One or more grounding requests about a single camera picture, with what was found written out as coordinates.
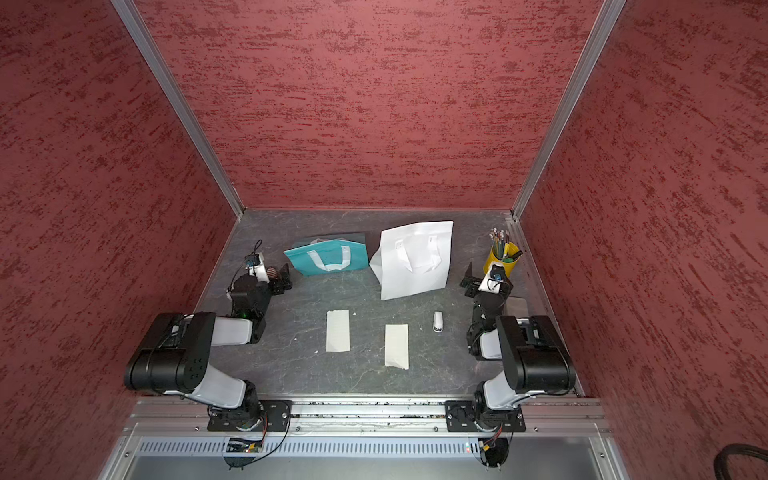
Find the paper receipt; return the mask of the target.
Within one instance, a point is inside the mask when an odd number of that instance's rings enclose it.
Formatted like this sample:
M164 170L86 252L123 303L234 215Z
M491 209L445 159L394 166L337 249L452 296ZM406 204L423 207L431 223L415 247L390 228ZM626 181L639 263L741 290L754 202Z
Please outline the paper receipt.
M348 352L350 350L349 311L328 311L326 321L326 351L332 353Z
M409 330L407 324L385 326L385 366L409 369Z

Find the small white stapler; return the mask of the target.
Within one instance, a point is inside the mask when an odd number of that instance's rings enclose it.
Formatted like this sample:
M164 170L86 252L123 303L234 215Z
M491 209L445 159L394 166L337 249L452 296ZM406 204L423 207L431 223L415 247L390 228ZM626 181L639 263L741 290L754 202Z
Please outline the small white stapler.
M441 333L444 328L444 317L440 311L435 311L433 315L432 328L435 333Z

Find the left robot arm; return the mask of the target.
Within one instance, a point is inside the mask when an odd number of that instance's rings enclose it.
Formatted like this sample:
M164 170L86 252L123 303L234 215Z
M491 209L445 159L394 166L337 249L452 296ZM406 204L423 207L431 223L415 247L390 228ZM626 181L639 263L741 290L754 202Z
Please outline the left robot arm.
M275 295L292 288L289 266L267 269L266 278L244 274L229 287L231 313L162 313L129 360L124 385L147 394L179 396L206 407L211 432L285 432L292 403L262 401L255 385L212 366L219 346L258 343Z

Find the teal gift bag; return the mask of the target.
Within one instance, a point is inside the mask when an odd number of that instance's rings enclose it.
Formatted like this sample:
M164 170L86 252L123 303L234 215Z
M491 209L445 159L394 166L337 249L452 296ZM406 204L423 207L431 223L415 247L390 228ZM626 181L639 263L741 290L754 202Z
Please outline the teal gift bag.
M302 238L284 254L304 276L357 271L369 265L366 236L362 232Z

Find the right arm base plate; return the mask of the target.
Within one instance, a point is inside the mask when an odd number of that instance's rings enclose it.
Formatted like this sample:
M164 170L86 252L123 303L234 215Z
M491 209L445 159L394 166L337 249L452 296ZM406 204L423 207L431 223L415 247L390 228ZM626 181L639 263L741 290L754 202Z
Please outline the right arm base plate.
M526 431L520 409L490 410L472 401L446 401L445 417L449 432L522 433Z

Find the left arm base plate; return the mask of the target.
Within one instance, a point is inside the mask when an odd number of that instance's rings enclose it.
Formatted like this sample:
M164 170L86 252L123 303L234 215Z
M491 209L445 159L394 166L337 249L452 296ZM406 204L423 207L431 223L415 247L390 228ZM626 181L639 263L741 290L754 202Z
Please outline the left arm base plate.
M207 408L209 432L285 432L291 419L293 403L290 400L257 400L250 406L235 409Z

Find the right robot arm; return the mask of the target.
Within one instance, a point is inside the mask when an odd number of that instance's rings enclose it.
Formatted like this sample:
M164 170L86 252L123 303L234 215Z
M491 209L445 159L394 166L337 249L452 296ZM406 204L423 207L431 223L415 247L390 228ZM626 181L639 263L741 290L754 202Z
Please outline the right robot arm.
M575 368L552 320L506 313L512 284L505 274L479 278L468 269L460 286L473 300L468 353L478 361L502 364L499 374L475 390L470 418L479 430L511 427L525 402L574 391Z

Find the white gift bag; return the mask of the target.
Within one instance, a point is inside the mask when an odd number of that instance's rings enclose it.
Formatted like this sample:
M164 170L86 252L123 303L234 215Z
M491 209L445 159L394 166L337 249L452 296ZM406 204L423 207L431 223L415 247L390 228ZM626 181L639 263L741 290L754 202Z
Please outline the white gift bag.
M384 230L370 267L381 300L393 300L446 287L453 221L420 222Z

